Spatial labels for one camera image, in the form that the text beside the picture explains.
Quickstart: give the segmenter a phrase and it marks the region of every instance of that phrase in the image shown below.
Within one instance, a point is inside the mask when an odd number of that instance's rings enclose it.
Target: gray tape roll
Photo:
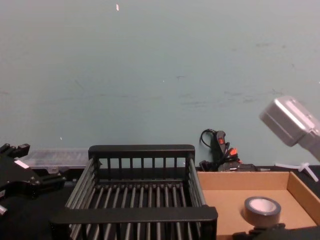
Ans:
[[[244,201],[244,218],[255,227],[268,228],[279,223],[281,206],[264,196],[252,196]]]

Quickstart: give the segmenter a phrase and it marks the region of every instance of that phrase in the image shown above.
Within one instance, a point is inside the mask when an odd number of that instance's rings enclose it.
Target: white cable tie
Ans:
[[[313,178],[315,182],[318,182],[319,179],[314,174],[314,172],[310,169],[308,162],[301,163],[300,166],[293,166],[293,165],[287,165],[287,164],[281,164],[281,163],[275,163],[276,167],[286,168],[286,169],[298,169],[299,172],[302,172],[304,169],[308,172],[308,174]]]

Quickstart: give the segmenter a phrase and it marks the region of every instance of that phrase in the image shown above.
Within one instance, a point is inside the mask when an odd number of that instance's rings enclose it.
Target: black wire basket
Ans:
[[[216,239],[218,214],[206,205],[192,145],[95,145],[88,156],[50,220],[54,240]]]

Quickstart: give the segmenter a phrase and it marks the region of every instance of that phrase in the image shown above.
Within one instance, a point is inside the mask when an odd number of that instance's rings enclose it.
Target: gray metal lamp head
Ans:
[[[286,145],[299,144],[320,161],[320,122],[294,97],[276,98],[260,119]]]

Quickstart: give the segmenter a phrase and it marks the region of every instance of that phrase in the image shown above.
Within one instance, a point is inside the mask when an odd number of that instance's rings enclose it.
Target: white label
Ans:
[[[0,191],[0,198],[4,197],[6,194],[6,190]]]
[[[16,164],[18,164],[19,166],[23,167],[24,169],[27,169],[29,166],[27,164],[25,164],[24,162],[17,160],[14,161]]]

